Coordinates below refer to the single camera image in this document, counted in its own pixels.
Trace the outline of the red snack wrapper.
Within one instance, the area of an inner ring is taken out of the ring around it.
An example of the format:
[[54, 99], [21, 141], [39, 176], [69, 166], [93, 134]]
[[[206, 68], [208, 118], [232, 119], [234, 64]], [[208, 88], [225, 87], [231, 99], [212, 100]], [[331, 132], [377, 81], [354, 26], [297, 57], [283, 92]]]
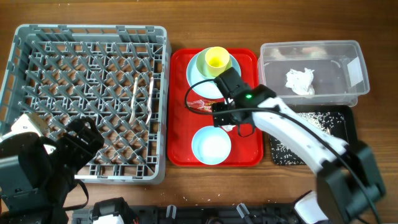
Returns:
[[195, 110], [212, 112], [212, 105], [215, 103], [216, 103], [215, 101], [202, 99], [202, 100], [188, 101], [187, 105]]

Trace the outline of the light blue bowl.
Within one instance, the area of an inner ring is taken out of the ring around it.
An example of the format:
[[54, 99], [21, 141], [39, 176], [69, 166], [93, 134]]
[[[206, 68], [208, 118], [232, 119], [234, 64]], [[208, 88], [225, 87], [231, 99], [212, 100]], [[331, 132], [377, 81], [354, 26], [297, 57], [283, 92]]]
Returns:
[[231, 140], [222, 128], [205, 126], [192, 138], [192, 152], [202, 164], [214, 166], [224, 162], [231, 153]]

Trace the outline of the rice and food scraps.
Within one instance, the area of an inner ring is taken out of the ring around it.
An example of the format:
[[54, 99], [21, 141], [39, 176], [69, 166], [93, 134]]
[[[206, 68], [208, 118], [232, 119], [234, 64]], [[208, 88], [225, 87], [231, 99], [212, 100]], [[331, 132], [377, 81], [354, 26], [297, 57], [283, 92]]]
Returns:
[[[348, 142], [345, 119], [340, 112], [307, 112], [298, 115], [324, 133]], [[273, 163], [279, 166], [305, 165], [304, 161], [274, 136], [269, 136]]]

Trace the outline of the yellow plastic cup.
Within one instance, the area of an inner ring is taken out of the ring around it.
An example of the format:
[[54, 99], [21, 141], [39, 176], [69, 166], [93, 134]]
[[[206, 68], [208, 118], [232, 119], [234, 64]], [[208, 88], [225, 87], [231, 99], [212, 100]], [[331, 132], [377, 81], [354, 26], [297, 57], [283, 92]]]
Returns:
[[226, 70], [230, 61], [229, 52], [223, 47], [210, 47], [205, 53], [205, 73], [217, 77]]

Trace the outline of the green bowl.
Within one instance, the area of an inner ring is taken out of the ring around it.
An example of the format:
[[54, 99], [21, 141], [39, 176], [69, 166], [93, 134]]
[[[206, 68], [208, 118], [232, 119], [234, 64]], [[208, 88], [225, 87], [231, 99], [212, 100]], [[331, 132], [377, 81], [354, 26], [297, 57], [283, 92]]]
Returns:
[[[205, 53], [206, 53], [206, 51], [207, 51], [209, 48], [202, 50], [202, 51], [198, 54], [196, 65], [197, 65], [198, 71], [199, 71], [204, 77], [206, 77], [206, 78], [215, 78], [215, 77], [207, 76], [206, 73], [205, 73]], [[227, 65], [227, 67], [226, 67], [226, 70], [229, 69], [229, 68], [231, 68], [231, 67], [232, 67], [232, 59], [231, 59], [231, 55], [230, 55], [230, 61], [229, 61], [228, 65]]]

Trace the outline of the white napkin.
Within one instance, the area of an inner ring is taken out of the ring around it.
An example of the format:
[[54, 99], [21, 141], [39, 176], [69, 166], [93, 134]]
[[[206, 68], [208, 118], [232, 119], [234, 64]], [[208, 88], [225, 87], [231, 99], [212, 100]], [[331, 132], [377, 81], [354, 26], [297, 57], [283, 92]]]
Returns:
[[285, 86], [298, 95], [314, 95], [313, 72], [314, 70], [309, 68], [304, 68], [303, 72], [291, 69], [286, 74]]

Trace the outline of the white plastic spoon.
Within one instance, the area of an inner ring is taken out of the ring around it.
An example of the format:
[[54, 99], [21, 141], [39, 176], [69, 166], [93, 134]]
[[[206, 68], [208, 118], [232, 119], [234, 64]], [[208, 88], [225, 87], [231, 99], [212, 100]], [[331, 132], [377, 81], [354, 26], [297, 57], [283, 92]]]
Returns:
[[134, 79], [134, 86], [132, 91], [132, 99], [131, 99], [131, 117], [129, 119], [129, 124], [132, 124], [135, 119], [135, 102], [136, 102], [136, 94], [137, 94], [137, 86], [138, 86], [139, 77]]

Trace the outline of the white plastic fork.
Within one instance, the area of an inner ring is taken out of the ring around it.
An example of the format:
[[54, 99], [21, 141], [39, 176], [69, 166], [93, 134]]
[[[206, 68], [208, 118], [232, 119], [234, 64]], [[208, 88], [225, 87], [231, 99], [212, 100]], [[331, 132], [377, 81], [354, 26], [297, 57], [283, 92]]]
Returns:
[[149, 97], [147, 100], [147, 119], [146, 119], [146, 126], [149, 125], [150, 123], [150, 118], [152, 116], [152, 95], [153, 95], [153, 89], [154, 89], [154, 77], [150, 78], [150, 83], [149, 83]]

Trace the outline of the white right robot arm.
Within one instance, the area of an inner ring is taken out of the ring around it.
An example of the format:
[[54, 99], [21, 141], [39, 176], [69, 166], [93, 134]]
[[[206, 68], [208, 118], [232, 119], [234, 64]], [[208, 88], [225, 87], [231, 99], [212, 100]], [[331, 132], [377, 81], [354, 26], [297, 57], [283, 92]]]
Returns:
[[367, 209], [381, 222], [375, 203], [386, 194], [372, 149], [364, 142], [345, 140], [314, 127], [292, 111], [275, 93], [259, 85], [219, 84], [219, 91], [232, 104], [219, 109], [234, 124], [250, 123], [285, 144], [316, 176], [315, 192], [295, 204], [307, 223], [323, 218], [332, 223], [350, 223]]

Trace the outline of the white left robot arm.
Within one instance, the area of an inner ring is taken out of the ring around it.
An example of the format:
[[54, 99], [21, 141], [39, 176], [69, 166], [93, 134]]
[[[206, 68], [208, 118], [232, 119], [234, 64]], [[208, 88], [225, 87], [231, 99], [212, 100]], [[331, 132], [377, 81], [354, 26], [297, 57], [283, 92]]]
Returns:
[[75, 174], [94, 158], [104, 138], [89, 117], [69, 122], [56, 141], [44, 136], [47, 123], [36, 113], [20, 116], [1, 136], [1, 223], [67, 223], [67, 195], [87, 188]]

